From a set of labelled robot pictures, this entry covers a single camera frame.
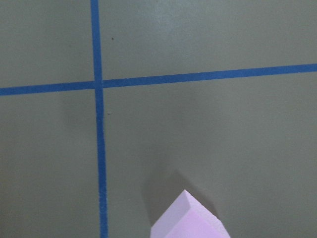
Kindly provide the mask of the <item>light pink foam block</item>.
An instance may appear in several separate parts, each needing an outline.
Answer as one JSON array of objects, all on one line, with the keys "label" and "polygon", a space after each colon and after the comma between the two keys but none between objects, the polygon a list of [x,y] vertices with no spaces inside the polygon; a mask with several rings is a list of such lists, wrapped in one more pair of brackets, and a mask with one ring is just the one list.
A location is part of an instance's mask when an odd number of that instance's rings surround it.
[{"label": "light pink foam block", "polygon": [[184,190],[151,227],[152,238],[228,238],[221,220]]}]

